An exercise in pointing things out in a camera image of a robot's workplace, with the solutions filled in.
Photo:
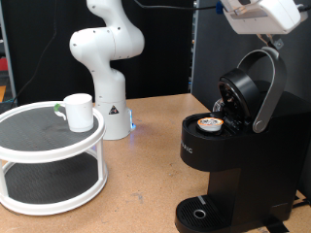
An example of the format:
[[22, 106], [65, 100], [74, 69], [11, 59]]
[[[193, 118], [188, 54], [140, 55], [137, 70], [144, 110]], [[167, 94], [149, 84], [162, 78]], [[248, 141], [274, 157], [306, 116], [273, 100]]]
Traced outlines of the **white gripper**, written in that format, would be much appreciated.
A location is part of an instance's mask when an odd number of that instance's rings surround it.
[[267, 46], [283, 47], [270, 34], [288, 34], [308, 18], [302, 4], [294, 0], [223, 0], [223, 12], [237, 34], [258, 34]]

